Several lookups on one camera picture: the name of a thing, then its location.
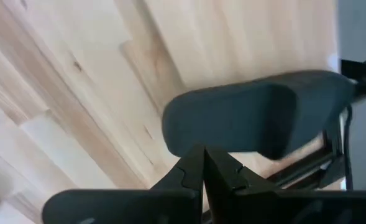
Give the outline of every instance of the wooden floor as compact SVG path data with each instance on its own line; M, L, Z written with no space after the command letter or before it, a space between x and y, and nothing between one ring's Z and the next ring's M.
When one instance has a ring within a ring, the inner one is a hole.
M160 118L176 95L337 70L327 0L0 0L0 223L41 223L53 194L144 189L178 160ZM234 154L262 176L284 161Z

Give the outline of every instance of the wood grain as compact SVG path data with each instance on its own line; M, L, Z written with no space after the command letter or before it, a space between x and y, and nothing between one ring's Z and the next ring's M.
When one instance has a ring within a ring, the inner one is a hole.
M335 16L327 0L0 0L0 223L40 223L65 189L153 186L178 160L161 130L171 99L338 71ZM267 177L321 146L233 156Z

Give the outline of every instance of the chair seat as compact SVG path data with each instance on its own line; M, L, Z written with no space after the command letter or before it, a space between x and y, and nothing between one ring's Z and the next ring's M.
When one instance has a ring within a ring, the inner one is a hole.
M165 108L163 136L180 157L204 144L281 159L339 119L353 95L348 79L321 70L191 91Z

